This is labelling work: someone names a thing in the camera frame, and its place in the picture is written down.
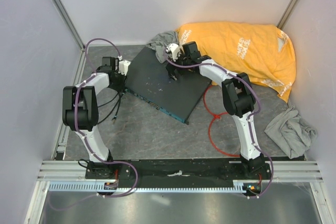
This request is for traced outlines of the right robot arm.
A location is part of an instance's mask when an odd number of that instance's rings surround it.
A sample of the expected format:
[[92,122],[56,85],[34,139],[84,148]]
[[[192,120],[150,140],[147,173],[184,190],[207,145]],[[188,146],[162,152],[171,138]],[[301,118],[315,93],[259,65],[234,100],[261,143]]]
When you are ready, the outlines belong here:
[[264,155],[258,144],[255,125],[255,103],[259,103],[246,73],[235,73],[216,63],[211,57],[201,56],[197,44],[190,42],[181,52],[179,45],[171,43],[163,49],[168,62],[167,70],[176,79],[178,69],[197,68],[200,75],[209,78],[222,89],[223,104],[236,124],[240,141],[241,174],[254,178],[265,164]]

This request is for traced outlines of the dark grey network switch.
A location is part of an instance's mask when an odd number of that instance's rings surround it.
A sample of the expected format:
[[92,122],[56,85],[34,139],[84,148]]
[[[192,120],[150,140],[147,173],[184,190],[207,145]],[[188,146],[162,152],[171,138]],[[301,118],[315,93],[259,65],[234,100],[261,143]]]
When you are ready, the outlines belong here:
[[131,61],[125,87],[128,92],[149,105],[188,124],[193,110],[211,80],[197,72],[182,69],[177,80],[169,77],[155,51],[144,47]]

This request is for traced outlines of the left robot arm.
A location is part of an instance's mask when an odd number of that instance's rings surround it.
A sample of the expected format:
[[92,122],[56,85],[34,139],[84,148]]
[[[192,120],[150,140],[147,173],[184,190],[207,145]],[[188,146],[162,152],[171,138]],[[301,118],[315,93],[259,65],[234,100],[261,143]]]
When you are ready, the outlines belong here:
[[122,57],[104,57],[102,65],[90,77],[75,86],[64,87],[62,93],[62,121],[81,138],[89,161],[100,162],[97,173],[103,178],[114,175],[115,165],[98,129],[101,121],[97,95],[107,88],[114,90],[117,102],[113,110],[119,110],[130,64]]

